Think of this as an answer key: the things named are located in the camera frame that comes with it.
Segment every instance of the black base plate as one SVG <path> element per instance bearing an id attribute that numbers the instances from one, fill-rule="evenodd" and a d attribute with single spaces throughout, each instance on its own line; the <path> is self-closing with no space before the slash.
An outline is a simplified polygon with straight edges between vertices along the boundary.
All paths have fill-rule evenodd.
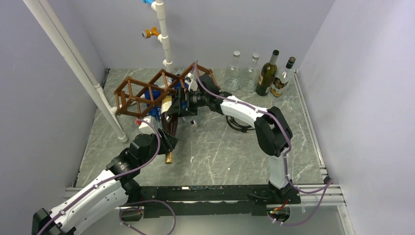
<path id="1" fill-rule="evenodd" d="M 282 198 L 267 199 L 248 196 L 270 197 L 268 185 L 232 186 L 173 186 L 141 187 L 139 200 L 158 199 L 172 207 L 176 215 L 239 214 L 267 215 L 269 204 L 301 203 L 297 191 L 290 189 Z M 158 218 L 171 215 L 169 209 L 159 203 L 144 205 L 144 218 Z"/>

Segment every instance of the white wall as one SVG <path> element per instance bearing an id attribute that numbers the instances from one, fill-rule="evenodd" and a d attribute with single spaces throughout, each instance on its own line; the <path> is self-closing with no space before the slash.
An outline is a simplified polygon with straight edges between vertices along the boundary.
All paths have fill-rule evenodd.
<path id="1" fill-rule="evenodd" d="M 51 4 L 102 80 L 73 9 Z M 60 203 L 75 180 L 96 106 L 22 0 L 2 1 L 0 32 L 0 234 L 26 235 L 34 212 Z"/>
<path id="2" fill-rule="evenodd" d="M 415 2 L 336 0 L 300 79 L 358 235 L 414 234 Z"/>
<path id="3" fill-rule="evenodd" d="M 156 38 L 143 39 L 157 26 L 156 13 L 141 0 L 70 0 L 80 13 L 108 68 L 159 68 L 164 57 Z M 334 0 L 166 0 L 166 22 L 173 64 L 224 67 L 234 50 L 248 62 L 259 52 L 259 64 L 280 50 L 278 65 L 289 56 L 301 64 Z"/>

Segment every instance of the clear glass bottle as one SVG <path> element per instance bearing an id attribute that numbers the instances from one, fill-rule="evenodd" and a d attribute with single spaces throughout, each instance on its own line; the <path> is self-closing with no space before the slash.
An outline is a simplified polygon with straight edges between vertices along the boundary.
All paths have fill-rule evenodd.
<path id="1" fill-rule="evenodd" d="M 278 70 L 277 77 L 275 78 L 271 87 L 271 93 L 275 97 L 282 96 L 290 84 L 290 81 L 294 79 L 294 72 L 292 68 L 295 61 L 296 59 L 294 57 L 290 57 L 285 68 Z"/>
<path id="2" fill-rule="evenodd" d="M 251 63 L 248 65 L 247 68 L 243 68 L 241 74 L 239 76 L 240 87 L 242 90 L 246 92 L 253 92 L 255 91 L 256 83 L 258 82 L 258 74 L 259 70 L 256 69 L 256 65 L 258 64 L 259 54 L 254 53 L 252 54 Z"/>
<path id="3" fill-rule="evenodd" d="M 239 56 L 241 53 L 239 51 L 233 52 L 232 62 L 228 64 L 225 70 L 225 91 L 234 92 L 239 88 L 238 76 L 241 72 L 241 67 L 239 65 Z"/>

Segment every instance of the brass fitting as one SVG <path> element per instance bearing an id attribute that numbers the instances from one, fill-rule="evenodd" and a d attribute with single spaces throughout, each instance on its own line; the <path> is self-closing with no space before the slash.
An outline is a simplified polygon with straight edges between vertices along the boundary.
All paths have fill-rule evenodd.
<path id="1" fill-rule="evenodd" d="M 169 152 L 166 154 L 166 159 L 164 161 L 166 164 L 172 164 L 173 163 L 173 152 Z"/>
<path id="2" fill-rule="evenodd" d="M 157 31 L 157 27 L 152 27 L 150 30 L 146 29 L 142 32 L 143 38 L 150 38 L 151 36 L 155 35 L 156 37 L 160 35 Z"/>

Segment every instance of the marble floor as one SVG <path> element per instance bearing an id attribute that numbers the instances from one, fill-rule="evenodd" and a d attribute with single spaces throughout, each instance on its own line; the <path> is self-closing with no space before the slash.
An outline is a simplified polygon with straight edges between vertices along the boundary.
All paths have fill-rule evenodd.
<path id="1" fill-rule="evenodd" d="M 159 70 L 111 69 L 104 87 L 110 105 L 115 106 L 114 90 L 126 76 L 147 82 Z M 218 85 L 222 85 L 224 70 L 213 69 L 213 73 Z M 286 94 L 279 98 L 271 94 L 261 97 L 241 90 L 233 94 L 256 106 L 277 106 L 281 109 L 293 132 L 289 169 L 294 183 L 321 184 L 320 161 L 296 83 L 292 83 Z M 135 117 L 121 115 L 117 118 L 129 141 L 121 143 L 97 110 L 76 187 L 83 187 L 92 181 L 139 134 Z M 173 164 L 165 164 L 164 155 L 156 157 L 135 178 L 140 185 L 244 185 L 268 182 L 270 173 L 267 155 L 259 148 L 255 131 L 241 133 L 232 130 L 224 116 L 210 112 L 207 108 L 202 108 L 195 119 L 197 127 L 180 120 L 176 134 L 179 143 L 174 150 Z"/>

